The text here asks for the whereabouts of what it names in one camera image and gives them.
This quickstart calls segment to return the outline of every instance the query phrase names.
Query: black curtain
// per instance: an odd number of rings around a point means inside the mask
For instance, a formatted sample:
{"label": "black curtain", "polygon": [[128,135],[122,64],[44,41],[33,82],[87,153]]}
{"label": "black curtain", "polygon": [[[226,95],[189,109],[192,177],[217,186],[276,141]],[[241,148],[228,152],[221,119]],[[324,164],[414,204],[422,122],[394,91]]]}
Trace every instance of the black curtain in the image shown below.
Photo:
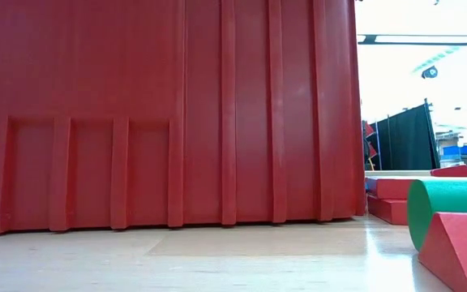
{"label": "black curtain", "polygon": [[[377,125],[380,154],[376,159],[381,159],[382,170],[440,167],[428,104],[386,118]],[[377,140],[371,143],[377,149]]]}

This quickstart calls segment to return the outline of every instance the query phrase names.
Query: red plastic wall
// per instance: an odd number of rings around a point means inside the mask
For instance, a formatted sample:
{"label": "red plastic wall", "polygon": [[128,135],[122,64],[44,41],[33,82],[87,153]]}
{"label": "red plastic wall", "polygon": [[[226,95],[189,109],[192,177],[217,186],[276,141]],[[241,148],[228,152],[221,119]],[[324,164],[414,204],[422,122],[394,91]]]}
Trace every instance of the red plastic wall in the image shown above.
{"label": "red plastic wall", "polygon": [[365,209],[353,0],[0,0],[0,233]]}

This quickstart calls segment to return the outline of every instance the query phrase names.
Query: green foam cylinder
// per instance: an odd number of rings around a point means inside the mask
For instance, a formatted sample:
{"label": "green foam cylinder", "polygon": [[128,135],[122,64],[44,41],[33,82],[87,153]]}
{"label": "green foam cylinder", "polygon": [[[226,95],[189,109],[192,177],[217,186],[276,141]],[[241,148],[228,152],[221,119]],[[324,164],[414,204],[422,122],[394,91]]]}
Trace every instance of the green foam cylinder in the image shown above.
{"label": "green foam cylinder", "polygon": [[467,178],[427,178],[410,185],[408,223],[413,245],[420,251],[436,212],[467,213]]}

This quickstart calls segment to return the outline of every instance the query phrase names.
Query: wooden floor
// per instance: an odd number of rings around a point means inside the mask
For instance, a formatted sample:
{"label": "wooden floor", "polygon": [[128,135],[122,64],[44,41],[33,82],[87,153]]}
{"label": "wooden floor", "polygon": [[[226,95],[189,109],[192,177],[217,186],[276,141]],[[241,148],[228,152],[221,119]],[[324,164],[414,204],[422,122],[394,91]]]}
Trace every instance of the wooden floor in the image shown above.
{"label": "wooden floor", "polygon": [[0,236],[0,291],[448,291],[403,226],[76,231]]}

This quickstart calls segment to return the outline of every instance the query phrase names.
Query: foam block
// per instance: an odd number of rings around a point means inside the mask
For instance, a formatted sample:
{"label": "foam block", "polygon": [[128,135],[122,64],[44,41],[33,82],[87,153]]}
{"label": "foam block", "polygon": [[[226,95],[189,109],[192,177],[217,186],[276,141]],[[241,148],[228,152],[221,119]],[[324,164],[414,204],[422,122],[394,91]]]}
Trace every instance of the foam block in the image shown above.
{"label": "foam block", "polygon": [[436,213],[419,261],[455,291],[467,291],[467,213]]}
{"label": "foam block", "polygon": [[407,225],[406,200],[381,200],[367,196],[369,213],[394,225]]}
{"label": "foam block", "polygon": [[366,178],[368,191],[379,199],[408,199],[412,177],[369,177]]}
{"label": "foam block", "polygon": [[467,213],[467,178],[415,180],[407,205],[410,237],[420,251],[436,212]]}
{"label": "foam block", "polygon": [[432,170],[431,176],[441,178],[467,178],[467,165],[456,165]]}

